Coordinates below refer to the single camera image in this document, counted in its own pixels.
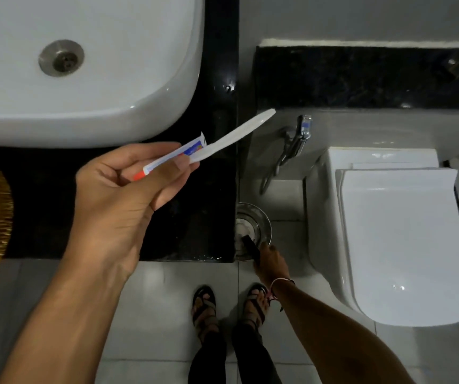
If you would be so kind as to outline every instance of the black granite countertop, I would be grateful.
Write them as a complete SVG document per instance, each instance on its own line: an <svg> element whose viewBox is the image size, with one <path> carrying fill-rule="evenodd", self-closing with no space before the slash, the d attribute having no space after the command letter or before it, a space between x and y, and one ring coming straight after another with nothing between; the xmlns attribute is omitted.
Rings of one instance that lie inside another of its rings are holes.
<svg viewBox="0 0 459 384"><path fill-rule="evenodd" d="M238 0L205 1L199 81L184 115L150 141L211 143L237 126ZM8 258L60 258L73 221L74 176L112 148L0 147L0 170L15 203ZM237 148L203 161L148 227L141 260L232 262L235 254Z"/></svg>
<svg viewBox="0 0 459 384"><path fill-rule="evenodd" d="M459 109L459 49L259 47L258 108Z"/></svg>

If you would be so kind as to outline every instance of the white tile floor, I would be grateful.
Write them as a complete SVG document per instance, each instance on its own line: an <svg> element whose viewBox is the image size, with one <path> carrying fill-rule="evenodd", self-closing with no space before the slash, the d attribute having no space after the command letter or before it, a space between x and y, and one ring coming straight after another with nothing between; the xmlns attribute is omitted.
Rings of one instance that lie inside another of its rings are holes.
<svg viewBox="0 0 459 384"><path fill-rule="evenodd" d="M459 323L413 329L376 325L342 305L329 284L307 260L302 183L273 183L263 204L258 182L242 186L241 200L273 215L273 241L284 254L297 285L310 295L351 316L380 336L406 365L417 384L459 383ZM267 204L284 202L279 206ZM17 332L49 283L57 261L4 260L0 265L0 369ZM225 329L237 320L239 302L257 278L250 263L141 263L126 285L98 369L97 383L187 382L190 361L199 348L189 316L192 294L210 284ZM262 328L284 383L318 384L320 379L279 305ZM234 353L229 350L228 383L239 382Z"/></svg>

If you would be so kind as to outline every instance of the sandal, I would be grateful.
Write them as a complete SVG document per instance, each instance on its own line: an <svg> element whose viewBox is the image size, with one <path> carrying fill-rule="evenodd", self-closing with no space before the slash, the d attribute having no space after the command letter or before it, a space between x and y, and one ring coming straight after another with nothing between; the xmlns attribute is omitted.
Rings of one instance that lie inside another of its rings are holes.
<svg viewBox="0 0 459 384"><path fill-rule="evenodd" d="M208 295L209 298L208 299L203 298L205 295ZM203 305L199 307L196 310L196 312L192 315L192 323L194 324L194 327L196 328L197 337L201 341L201 344L203 344L204 338L209 333L209 331L207 331L208 327L210 325L214 325L217 327L217 329L219 329L219 320L214 314L214 315L207 316L204 320L199 321L199 323L196 324L196 321L199 319L201 314L205 312L205 310L213 309L213 311L215 311L215 294L209 286L206 286L206 285L201 286L194 293L194 298L192 299L193 309L196 304L197 298L200 298L203 301Z"/></svg>
<svg viewBox="0 0 459 384"><path fill-rule="evenodd" d="M259 283L253 284L252 287L249 289L249 292L247 293L247 297L246 297L245 302L244 302L244 313L243 313L242 318L240 319L240 321L241 322L246 322L246 323L251 323L254 326L255 331L258 333L258 328L265 323L265 314L263 313L263 310L262 310L262 308L260 307L260 304L257 301L258 295L252 293L254 290L258 290L260 292L263 292L263 294L266 297L266 301L267 301L268 306L269 307L271 306L271 299L268 297L267 287L265 287L263 284L259 284ZM255 313L245 312L245 306L246 306L247 302L251 302L252 305L255 307L256 312L258 313L258 316L259 316L260 321L261 321L261 323L259 325L257 323L257 319L258 318L257 318Z"/></svg>

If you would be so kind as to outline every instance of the foot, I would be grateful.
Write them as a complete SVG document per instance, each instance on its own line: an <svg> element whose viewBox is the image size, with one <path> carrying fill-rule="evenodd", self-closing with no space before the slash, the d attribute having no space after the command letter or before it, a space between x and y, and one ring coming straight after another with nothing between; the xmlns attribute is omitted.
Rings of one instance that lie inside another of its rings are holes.
<svg viewBox="0 0 459 384"><path fill-rule="evenodd" d="M210 295L205 294L203 295L203 299L208 300L210 298ZM192 316L194 317L194 314L196 311L203 306L203 301L201 300L200 297L197 297L196 300L194 301L194 306L192 307ZM217 317L215 316L215 309L212 307L207 307L201 315L196 319L194 322L194 326L196 327L196 333L201 341L201 343L204 342L205 337L207 336L208 333L214 332L218 333L219 332L219 321Z"/></svg>
<svg viewBox="0 0 459 384"><path fill-rule="evenodd" d="M270 301L265 297L265 292L263 290L253 289L249 293L247 300L244 304L244 313L242 315L242 323L245 323L251 326L254 330L258 331L259 327L262 326L263 320L262 316L259 314L258 309L256 308L253 300L256 300L256 303L260 307L264 316L267 315L268 310L271 307Z"/></svg>

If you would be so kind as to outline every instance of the bracelet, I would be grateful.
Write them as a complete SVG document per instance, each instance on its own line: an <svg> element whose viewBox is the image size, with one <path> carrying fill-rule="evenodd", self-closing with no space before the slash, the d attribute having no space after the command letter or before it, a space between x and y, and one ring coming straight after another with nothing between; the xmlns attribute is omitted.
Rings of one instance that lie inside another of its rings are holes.
<svg viewBox="0 0 459 384"><path fill-rule="evenodd" d="M271 287L268 289L268 290L269 290L269 293L271 294L271 297L272 297L273 299L275 299L275 300L277 300L277 296L276 296L276 294L274 294L274 292L272 291L272 287L274 286L274 283L277 282L278 280L285 280L285 281L287 281L287 282L292 282L294 286L296 285L295 282L294 282L292 279L288 279L288 278L286 278L286 277L277 277L277 278L275 278L275 279L272 281L272 283L271 283Z"/></svg>

